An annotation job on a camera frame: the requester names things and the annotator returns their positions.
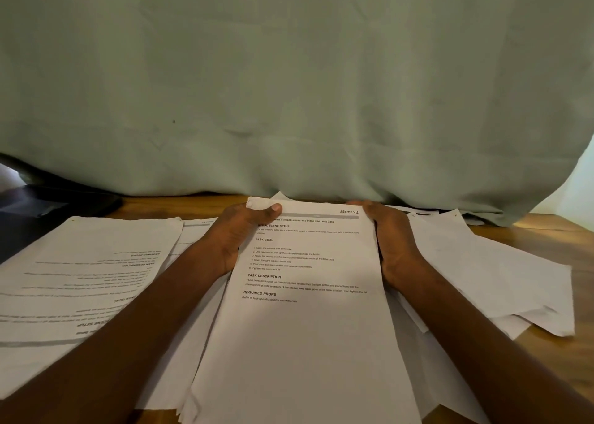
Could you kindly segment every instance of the wood grain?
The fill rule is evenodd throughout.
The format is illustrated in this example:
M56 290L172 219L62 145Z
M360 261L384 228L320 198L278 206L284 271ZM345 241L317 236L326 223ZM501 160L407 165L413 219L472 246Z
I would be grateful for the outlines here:
M218 216L227 206L246 200L246 196L225 195L129 197L109 217L203 219ZM575 337L554 337L532 326L517 342L594 401L594 233L559 216L541 214L529 214L509 228L483 225L471 229L479 236L573 267ZM138 410L130 422L175 424L177 417L173 410ZM470 422L443 406L423 420L424 424Z

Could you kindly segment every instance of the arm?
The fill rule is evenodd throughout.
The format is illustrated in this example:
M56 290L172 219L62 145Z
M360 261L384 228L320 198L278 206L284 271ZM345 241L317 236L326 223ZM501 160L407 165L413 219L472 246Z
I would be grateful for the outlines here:
M0 404L0 422L124 422L175 333L214 281L233 269L238 248L280 205L227 208L111 321Z
M386 281L427 324L493 424L594 422L594 405L503 334L427 263L404 213L362 204L377 223Z

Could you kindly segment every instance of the person's left hand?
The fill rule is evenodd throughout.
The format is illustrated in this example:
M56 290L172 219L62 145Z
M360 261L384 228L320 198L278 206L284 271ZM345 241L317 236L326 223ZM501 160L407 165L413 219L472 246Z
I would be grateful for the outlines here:
M275 203L266 210L252 210L245 203L225 208L206 234L196 243L206 248L215 261L218 277L232 270L237 262L239 247L256 225L268 225L283 212Z

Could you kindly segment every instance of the hand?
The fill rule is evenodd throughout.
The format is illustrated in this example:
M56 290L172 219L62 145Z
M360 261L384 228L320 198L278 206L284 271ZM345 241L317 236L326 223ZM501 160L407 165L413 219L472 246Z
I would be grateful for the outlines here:
M237 203L225 208L221 216L199 240L215 260L215 273L218 277L232 270L237 262L239 247L257 225L268 225L283 212L283 207L275 203L266 210L251 210L245 203Z
M412 264L423 262L423 255L415 243L411 223L406 214L378 202L350 201L349 205L363 205L367 217L376 222L375 232L380 246L381 270L386 281L398 289L399 278Z

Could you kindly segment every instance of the cloth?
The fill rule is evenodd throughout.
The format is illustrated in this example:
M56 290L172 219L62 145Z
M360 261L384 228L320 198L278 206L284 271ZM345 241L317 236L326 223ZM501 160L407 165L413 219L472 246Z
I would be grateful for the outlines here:
M0 152L127 195L508 225L594 131L594 0L1 0Z

